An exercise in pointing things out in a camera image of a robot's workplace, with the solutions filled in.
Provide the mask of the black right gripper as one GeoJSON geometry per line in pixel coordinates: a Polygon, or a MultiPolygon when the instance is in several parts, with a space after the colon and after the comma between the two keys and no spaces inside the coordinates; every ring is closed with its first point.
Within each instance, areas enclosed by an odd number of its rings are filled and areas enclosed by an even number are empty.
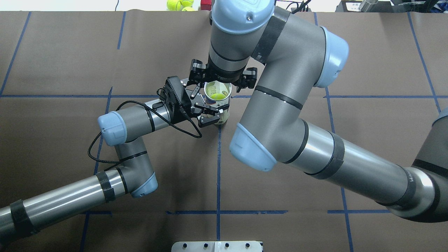
{"type": "Polygon", "coordinates": [[[257,76],[257,67],[227,71],[217,67],[211,59],[208,59],[208,64],[203,64],[198,59],[192,59],[188,85],[199,84],[203,88],[206,82],[219,81],[221,83],[233,84],[237,87],[238,93],[244,88],[253,89],[256,86],[257,76]]]}

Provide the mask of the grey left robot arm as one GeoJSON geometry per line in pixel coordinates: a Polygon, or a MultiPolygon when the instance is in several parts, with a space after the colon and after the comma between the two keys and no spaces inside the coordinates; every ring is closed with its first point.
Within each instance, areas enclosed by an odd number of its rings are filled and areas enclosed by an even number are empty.
{"type": "MultiPolygon", "coordinates": [[[[95,175],[107,168],[88,158],[96,119],[128,100],[114,87],[99,97],[1,97],[1,207],[95,175]]],[[[16,242],[7,252],[168,251],[181,236],[215,239],[217,150],[221,129],[195,139],[169,127],[145,137],[158,189],[117,198],[16,242]]]]}

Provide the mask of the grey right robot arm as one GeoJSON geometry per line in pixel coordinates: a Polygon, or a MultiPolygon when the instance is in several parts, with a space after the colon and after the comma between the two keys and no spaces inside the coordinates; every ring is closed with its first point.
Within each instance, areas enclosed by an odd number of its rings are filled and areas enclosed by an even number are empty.
{"type": "Polygon", "coordinates": [[[289,164],[404,219],[447,220],[447,109],[413,164],[399,166],[299,117],[312,88],[345,66],[345,40],[273,0],[216,0],[211,22],[208,64],[192,79],[254,89],[229,145],[235,158],[260,171],[289,164]]]}

